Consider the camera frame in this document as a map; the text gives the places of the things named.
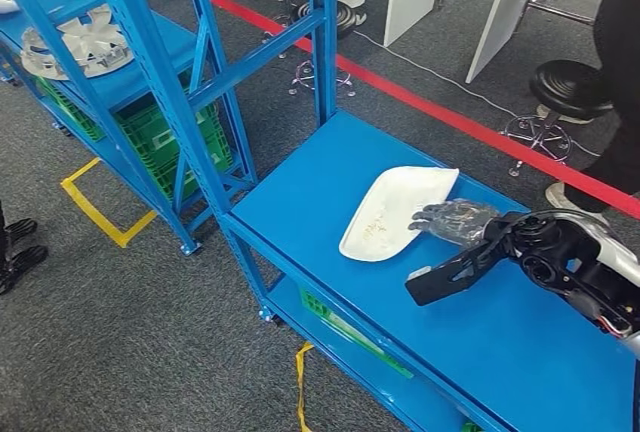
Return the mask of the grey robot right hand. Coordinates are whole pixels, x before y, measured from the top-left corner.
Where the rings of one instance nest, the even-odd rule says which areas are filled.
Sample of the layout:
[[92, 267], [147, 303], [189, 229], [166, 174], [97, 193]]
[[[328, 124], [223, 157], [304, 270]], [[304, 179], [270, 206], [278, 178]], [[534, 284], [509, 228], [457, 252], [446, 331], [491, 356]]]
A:
[[454, 199], [426, 205], [414, 213], [408, 229], [470, 247], [481, 242], [485, 227], [498, 216], [497, 209], [488, 204]]

